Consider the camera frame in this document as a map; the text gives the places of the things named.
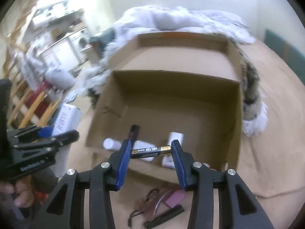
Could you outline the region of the person's left hand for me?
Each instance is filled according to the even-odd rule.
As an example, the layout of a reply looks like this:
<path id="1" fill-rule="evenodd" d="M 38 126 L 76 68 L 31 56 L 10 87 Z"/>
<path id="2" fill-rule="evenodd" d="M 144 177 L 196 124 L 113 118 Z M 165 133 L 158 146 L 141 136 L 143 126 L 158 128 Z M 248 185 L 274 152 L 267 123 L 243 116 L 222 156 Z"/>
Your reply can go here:
<path id="1" fill-rule="evenodd" d="M 1 180 L 1 192 L 17 194 L 14 204 L 19 208 L 28 208 L 34 202 L 34 194 L 31 186 L 31 175 L 18 180 L 15 184 Z"/>

